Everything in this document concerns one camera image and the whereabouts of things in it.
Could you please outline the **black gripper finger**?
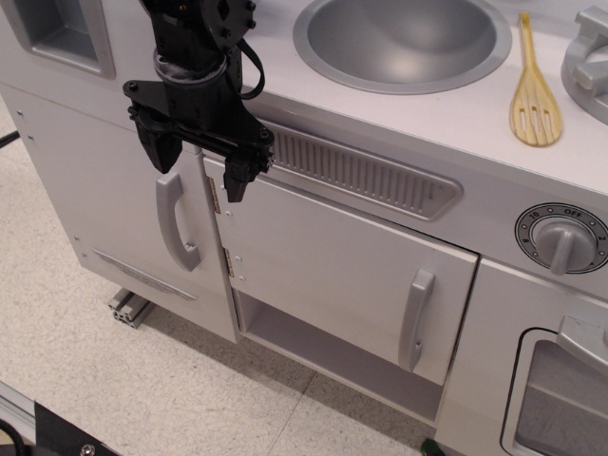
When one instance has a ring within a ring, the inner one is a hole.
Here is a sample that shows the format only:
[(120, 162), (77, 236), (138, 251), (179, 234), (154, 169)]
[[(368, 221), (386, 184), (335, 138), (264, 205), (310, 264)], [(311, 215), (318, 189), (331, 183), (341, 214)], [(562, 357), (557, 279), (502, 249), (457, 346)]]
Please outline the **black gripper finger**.
[(225, 159), (224, 188), (229, 202), (241, 202), (247, 185), (260, 172), (258, 163), (248, 154), (235, 153)]
[(147, 157), (161, 173), (168, 173), (182, 151), (182, 141), (175, 137), (167, 123), (146, 118), (135, 120), (138, 137)]

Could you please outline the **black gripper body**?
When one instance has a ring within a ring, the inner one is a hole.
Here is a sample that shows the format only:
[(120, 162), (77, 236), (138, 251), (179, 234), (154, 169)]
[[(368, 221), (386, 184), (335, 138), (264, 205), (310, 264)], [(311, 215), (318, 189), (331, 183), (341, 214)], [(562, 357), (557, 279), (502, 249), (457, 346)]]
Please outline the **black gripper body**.
[(248, 154), (258, 165), (272, 161), (273, 133), (244, 106), (228, 78), (203, 85), (131, 80), (123, 94), (132, 106), (129, 118), (166, 123), (175, 137), (224, 157)]

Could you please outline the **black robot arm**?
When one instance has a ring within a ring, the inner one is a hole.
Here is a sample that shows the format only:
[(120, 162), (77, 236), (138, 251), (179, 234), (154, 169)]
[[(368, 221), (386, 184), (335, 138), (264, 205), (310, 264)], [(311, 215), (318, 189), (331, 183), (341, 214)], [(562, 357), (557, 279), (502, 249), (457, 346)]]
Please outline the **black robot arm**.
[(191, 143), (225, 159), (228, 200), (240, 202), (246, 187), (273, 162), (274, 134), (245, 107), (263, 79), (242, 90), (242, 60), (262, 63), (246, 43), (257, 25), (253, 1), (145, 1), (155, 37), (156, 82), (128, 81), (123, 93), (129, 117), (148, 159), (168, 173)]

